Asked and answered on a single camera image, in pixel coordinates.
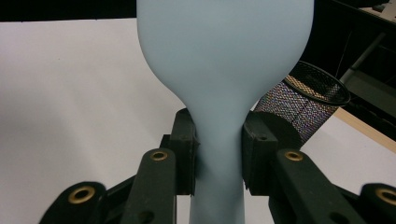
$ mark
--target white table surface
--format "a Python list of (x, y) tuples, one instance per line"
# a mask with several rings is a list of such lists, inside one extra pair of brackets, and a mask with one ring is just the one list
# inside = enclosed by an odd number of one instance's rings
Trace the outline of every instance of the white table surface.
[[(134, 19), (0, 23), (0, 223), (38, 223), (66, 188), (135, 175), (184, 105), (149, 70)], [(396, 154), (336, 117), (305, 144), (336, 185), (396, 186)], [(189, 197), (177, 197), (188, 223)], [(246, 194), (247, 224), (273, 223)]]

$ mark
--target wooden edge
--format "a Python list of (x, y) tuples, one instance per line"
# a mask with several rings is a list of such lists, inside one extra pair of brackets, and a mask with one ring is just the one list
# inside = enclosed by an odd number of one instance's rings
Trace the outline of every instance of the wooden edge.
[(376, 141), (378, 144), (381, 146), (389, 149), (390, 151), (396, 153), (396, 142), (390, 139), (389, 137), (385, 136), (381, 132), (377, 131), (370, 125), (364, 123), (360, 119), (356, 118), (355, 116), (349, 114), (342, 108), (338, 108), (337, 111), (335, 111), (334, 115), (342, 120), (343, 122), (347, 123), (360, 133), (363, 133), (367, 137), (373, 139)]

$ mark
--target hole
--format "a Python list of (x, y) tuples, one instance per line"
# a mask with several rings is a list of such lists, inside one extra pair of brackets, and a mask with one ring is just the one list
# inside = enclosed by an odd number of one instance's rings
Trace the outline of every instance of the hole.
[(396, 191), (391, 189), (376, 189), (375, 194), (382, 201), (396, 206)]
[(141, 212), (137, 218), (139, 223), (150, 223), (152, 220), (154, 220), (154, 213), (150, 211)]
[(78, 193), (75, 195), (75, 197), (76, 197), (77, 199), (82, 199), (82, 198), (86, 197), (86, 196), (88, 195), (88, 193), (89, 193), (89, 191), (87, 191), (86, 189), (84, 189), (84, 190), (78, 192)]
[(337, 223), (337, 224), (348, 224), (349, 223), (349, 220), (345, 216), (343, 216), (342, 214), (336, 213), (336, 212), (330, 213), (329, 217), (334, 223)]
[(150, 157), (154, 161), (163, 161), (168, 157), (168, 154), (163, 151), (156, 151), (152, 153)]
[(302, 161), (303, 160), (303, 155), (297, 152), (293, 151), (288, 151), (285, 153), (286, 158), (288, 158), (291, 161)]
[(73, 190), (69, 194), (70, 203), (85, 203), (95, 194), (95, 189), (91, 186), (83, 186), (81, 188)]

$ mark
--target mesh pencil cup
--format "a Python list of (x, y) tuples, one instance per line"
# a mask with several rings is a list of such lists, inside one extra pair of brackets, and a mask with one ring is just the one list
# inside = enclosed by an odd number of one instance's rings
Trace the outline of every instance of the mesh pencil cup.
[(338, 79), (299, 61), (282, 82), (260, 99), (254, 111), (264, 112), (266, 120), (273, 123), (269, 125), (271, 129), (282, 128), (276, 124), (286, 121), (288, 127), (297, 131), (300, 139), (295, 139), (294, 145), (300, 148), (349, 100), (349, 91)]

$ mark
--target pen holder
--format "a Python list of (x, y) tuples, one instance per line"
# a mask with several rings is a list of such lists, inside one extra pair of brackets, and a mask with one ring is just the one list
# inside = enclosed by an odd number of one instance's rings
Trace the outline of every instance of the pen holder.
[(287, 136), (290, 130), (281, 130), (282, 127), (292, 126), (300, 135), (300, 139), (292, 140), (293, 144), (300, 148), (339, 106), (346, 105), (349, 100), (349, 91), (338, 79), (310, 63), (299, 61), (282, 82), (260, 99), (254, 111), (264, 112), (266, 121), (273, 123), (270, 128), (280, 129), (278, 133), (283, 136), (279, 141), (290, 138)]

